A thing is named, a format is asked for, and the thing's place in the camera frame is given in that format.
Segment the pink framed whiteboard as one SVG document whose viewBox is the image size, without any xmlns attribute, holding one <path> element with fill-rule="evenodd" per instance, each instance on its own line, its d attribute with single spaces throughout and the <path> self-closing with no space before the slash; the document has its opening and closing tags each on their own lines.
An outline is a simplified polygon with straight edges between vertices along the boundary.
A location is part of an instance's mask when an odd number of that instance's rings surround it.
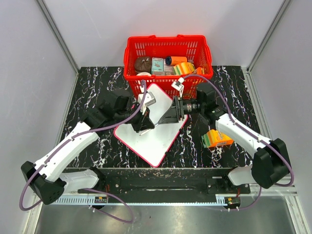
<svg viewBox="0 0 312 234">
<path fill-rule="evenodd" d="M 172 99 L 155 83 L 149 85 L 147 91 L 156 99 L 156 103 L 149 107 L 150 120 L 156 124 L 171 106 Z M 187 119 L 185 115 L 183 121 L 158 125 L 143 135 L 136 133 L 130 124 L 122 124 L 114 129 L 114 136 L 149 165 L 158 167 Z"/>
</svg>

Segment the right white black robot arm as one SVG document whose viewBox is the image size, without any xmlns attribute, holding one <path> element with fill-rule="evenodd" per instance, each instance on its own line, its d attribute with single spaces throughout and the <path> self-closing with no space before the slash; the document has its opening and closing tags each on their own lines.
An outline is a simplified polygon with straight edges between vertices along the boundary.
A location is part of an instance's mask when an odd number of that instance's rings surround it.
<svg viewBox="0 0 312 234">
<path fill-rule="evenodd" d="M 264 189 L 276 185 L 291 172 L 285 142 L 279 138 L 271 140 L 243 125 L 229 108 L 217 104 L 219 94 L 212 84 L 201 83 L 196 87 L 195 98 L 175 96 L 158 124 L 177 123 L 185 115 L 198 114 L 206 125 L 227 135 L 252 157 L 251 166 L 236 167 L 222 180 L 225 192 L 233 193 L 242 184 L 258 184 Z"/>
</svg>

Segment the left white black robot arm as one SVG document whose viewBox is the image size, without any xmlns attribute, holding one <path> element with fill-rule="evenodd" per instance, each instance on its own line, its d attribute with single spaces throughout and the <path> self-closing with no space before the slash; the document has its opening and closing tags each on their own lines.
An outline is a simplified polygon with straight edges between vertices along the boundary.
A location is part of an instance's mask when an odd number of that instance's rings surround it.
<svg viewBox="0 0 312 234">
<path fill-rule="evenodd" d="M 135 132 L 153 129 L 149 118 L 149 106 L 156 98 L 151 94 L 139 95 L 139 99 L 130 105 L 130 98 L 111 97 L 89 109 L 73 131 L 47 155 L 32 163 L 21 166 L 26 184 L 45 205 L 55 202 L 63 193 L 91 189 L 100 193 L 105 189 L 105 175 L 95 167 L 75 173 L 63 170 L 86 147 L 97 141 L 104 131 L 121 124 L 131 124 Z"/>
</svg>

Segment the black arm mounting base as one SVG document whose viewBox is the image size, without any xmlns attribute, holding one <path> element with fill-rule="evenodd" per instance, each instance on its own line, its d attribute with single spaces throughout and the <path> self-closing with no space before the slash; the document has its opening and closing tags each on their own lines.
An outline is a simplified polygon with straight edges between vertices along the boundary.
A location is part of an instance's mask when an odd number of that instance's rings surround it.
<svg viewBox="0 0 312 234">
<path fill-rule="evenodd" d="M 100 188 L 113 194 L 129 191 L 196 191 L 207 194 L 251 193 L 247 184 L 232 185 L 229 168 L 90 168 L 99 176 Z"/>
</svg>

